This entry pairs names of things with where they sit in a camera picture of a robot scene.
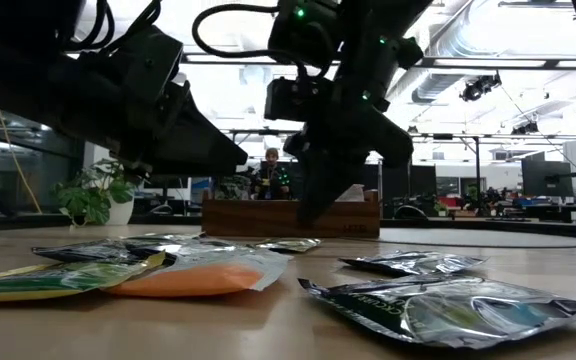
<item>table surface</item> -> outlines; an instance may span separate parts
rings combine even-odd
[[[49,263],[32,246],[106,236],[192,232],[183,226],[47,228],[0,231],[0,271]],[[298,277],[323,286],[377,279],[336,259],[393,250],[489,256],[479,273],[576,299],[576,249],[483,249],[325,240],[295,256],[263,292],[197,299],[119,298],[100,292],[0,304],[0,359],[571,359],[576,324],[483,351],[411,346],[361,331],[308,297]]]

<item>wooden crate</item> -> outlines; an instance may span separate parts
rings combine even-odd
[[[337,202],[310,228],[299,226],[296,201],[204,199],[202,228],[211,236],[379,237],[379,203]]]

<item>computer monitor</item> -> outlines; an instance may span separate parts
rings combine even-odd
[[[570,164],[557,161],[522,160],[523,193],[526,196],[575,196],[572,178],[556,175],[570,174]]]
[[[382,168],[382,196],[384,202],[410,195],[408,164],[392,169]]]
[[[437,195],[437,173],[434,166],[410,167],[411,196]]]

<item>snack bag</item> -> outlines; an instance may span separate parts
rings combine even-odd
[[[284,272],[290,256],[251,249],[217,239],[183,245],[134,248],[133,253],[165,251],[176,257],[156,269],[104,291],[131,296],[209,296],[243,290],[261,291]]]
[[[258,244],[252,245],[258,249],[268,249],[277,252],[305,253],[306,251],[319,246],[321,240],[308,238],[276,238],[268,239]]]
[[[103,239],[56,247],[34,247],[35,255],[63,262],[79,261],[138,261],[143,260],[135,254],[131,254],[127,247],[144,247],[150,245],[182,244],[204,238],[200,234],[146,234],[122,239]]]
[[[28,266],[0,273],[0,302],[75,295],[115,286],[161,265],[164,253],[136,262],[75,262]]]
[[[351,321],[391,339],[483,349],[576,322],[576,301],[544,291],[452,274],[323,288],[301,286]]]
[[[393,254],[357,259],[339,259],[358,269],[372,270],[391,276],[452,273],[469,269],[488,259],[436,251],[397,251]]]

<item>green plant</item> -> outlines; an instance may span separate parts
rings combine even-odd
[[[442,211],[448,211],[448,207],[440,202],[435,203],[435,211],[436,212],[442,212]]]
[[[132,201],[135,185],[126,180],[119,162],[104,159],[82,169],[71,181],[55,184],[52,192],[73,225],[101,225],[110,218],[110,199],[118,204]]]

